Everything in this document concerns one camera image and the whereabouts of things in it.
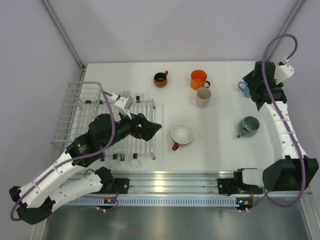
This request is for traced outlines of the blue speckled mug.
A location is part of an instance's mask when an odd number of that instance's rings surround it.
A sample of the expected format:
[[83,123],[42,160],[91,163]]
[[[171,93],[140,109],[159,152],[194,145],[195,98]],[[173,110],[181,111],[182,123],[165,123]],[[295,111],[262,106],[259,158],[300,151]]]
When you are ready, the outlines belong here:
[[240,81],[238,83],[238,88],[242,91],[246,98],[251,98],[250,89],[245,81]]

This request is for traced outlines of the red floral white-inside cup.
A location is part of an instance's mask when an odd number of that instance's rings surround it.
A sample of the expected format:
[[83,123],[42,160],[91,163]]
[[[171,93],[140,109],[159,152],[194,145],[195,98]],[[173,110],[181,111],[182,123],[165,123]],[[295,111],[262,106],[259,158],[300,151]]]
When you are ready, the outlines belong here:
[[176,151],[182,145],[188,145],[193,141],[195,132],[187,123],[178,123],[171,129],[171,138],[174,141],[172,150]]

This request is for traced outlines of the grey glazed mug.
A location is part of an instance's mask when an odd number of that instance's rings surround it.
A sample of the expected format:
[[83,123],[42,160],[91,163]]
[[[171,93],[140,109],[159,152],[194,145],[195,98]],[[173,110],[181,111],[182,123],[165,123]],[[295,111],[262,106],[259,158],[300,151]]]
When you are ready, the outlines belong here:
[[252,137],[260,128],[259,120],[254,116],[246,116],[237,125],[237,138]]

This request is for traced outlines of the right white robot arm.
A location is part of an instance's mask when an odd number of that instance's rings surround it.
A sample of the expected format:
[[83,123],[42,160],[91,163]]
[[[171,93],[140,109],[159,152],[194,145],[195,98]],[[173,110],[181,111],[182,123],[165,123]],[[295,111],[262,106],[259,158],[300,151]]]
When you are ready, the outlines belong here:
[[305,190],[319,163],[309,158],[301,147],[288,113],[283,81],[294,73],[289,64],[257,61],[254,69],[243,77],[252,101],[268,131],[274,153],[274,163],[265,169],[241,168],[234,175],[233,186],[240,193],[252,186],[268,192]]

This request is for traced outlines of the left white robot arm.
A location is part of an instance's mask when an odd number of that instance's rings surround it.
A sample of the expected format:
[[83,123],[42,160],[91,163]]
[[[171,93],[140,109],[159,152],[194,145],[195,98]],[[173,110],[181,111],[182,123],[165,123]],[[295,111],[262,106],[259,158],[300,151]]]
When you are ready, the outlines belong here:
[[107,167],[100,167],[74,183],[64,183],[103,158],[109,147],[126,137],[148,142],[161,128],[161,124],[148,121],[142,113],[121,115],[120,121],[108,113],[98,115],[88,125],[88,131],[78,136],[43,173],[30,183],[9,190],[15,202],[11,220],[34,225],[74,199],[91,193],[109,193],[115,179]]

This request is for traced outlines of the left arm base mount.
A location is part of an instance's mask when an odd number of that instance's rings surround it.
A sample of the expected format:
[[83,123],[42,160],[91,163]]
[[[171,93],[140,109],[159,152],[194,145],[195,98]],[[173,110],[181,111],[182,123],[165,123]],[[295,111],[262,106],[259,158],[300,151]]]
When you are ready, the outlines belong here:
[[93,174],[100,177],[102,187],[94,194],[127,194],[129,190],[130,180],[128,178],[115,178],[111,170],[101,167],[92,171]]

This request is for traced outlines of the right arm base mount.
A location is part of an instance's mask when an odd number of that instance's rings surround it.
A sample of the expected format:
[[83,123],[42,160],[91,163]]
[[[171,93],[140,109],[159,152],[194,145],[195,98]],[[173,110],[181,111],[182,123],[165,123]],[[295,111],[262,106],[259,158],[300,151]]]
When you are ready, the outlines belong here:
[[218,178],[218,193],[224,196],[231,196],[234,194],[249,194],[249,185],[243,183],[243,170],[243,168],[240,168],[234,171],[232,178]]

